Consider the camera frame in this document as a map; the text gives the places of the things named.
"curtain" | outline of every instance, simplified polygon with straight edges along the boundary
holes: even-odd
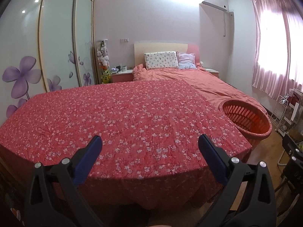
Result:
[[[303,20],[291,0],[252,0],[257,40],[252,86],[277,99],[303,84]]]

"cream headboard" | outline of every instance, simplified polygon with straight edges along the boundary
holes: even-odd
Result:
[[[199,47],[192,44],[176,43],[140,43],[134,44],[134,65],[144,64],[144,54],[161,51],[179,51],[181,53],[195,53],[196,62],[200,62]]]

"nightstand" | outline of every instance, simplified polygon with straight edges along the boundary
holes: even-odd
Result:
[[[215,77],[219,78],[219,73],[218,71],[211,69],[211,68],[205,68],[206,71],[208,71],[209,73],[211,73],[212,75],[214,75]]]
[[[126,70],[124,72],[120,71],[119,73],[112,74],[113,83],[117,82],[131,82],[133,81],[134,76],[132,75],[132,69]]]

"orange plastic basket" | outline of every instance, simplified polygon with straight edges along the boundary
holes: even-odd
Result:
[[[224,100],[219,109],[236,125],[254,149],[272,132],[272,123],[259,108],[237,99]]]

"silver bolt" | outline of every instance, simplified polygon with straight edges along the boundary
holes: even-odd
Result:
[[[37,163],[35,164],[35,168],[39,168],[39,167],[41,167],[41,163],[40,163],[40,162],[37,162]]]
[[[239,160],[237,157],[232,157],[232,158],[231,158],[231,162],[237,164],[237,163],[240,162],[240,160]]]
[[[64,158],[61,162],[63,165],[66,165],[70,162],[70,160],[69,160],[69,158]]]
[[[264,161],[261,161],[261,162],[260,162],[260,166],[266,167],[266,163],[265,163]]]

